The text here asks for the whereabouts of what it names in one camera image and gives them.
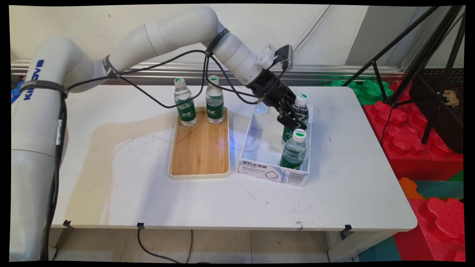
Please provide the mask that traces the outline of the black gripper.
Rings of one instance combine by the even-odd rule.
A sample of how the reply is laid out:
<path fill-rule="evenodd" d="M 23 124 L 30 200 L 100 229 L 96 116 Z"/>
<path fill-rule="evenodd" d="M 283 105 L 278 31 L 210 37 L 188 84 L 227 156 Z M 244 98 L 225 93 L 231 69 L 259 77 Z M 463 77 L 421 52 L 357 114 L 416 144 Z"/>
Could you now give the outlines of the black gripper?
<path fill-rule="evenodd" d="M 251 89 L 253 95 L 266 106 L 275 108 L 278 115 L 278 122 L 286 128 L 297 128 L 297 119 L 294 112 L 297 111 L 295 104 L 295 93 L 281 81 L 285 70 L 279 75 L 269 70 L 262 71 L 247 88 Z"/>

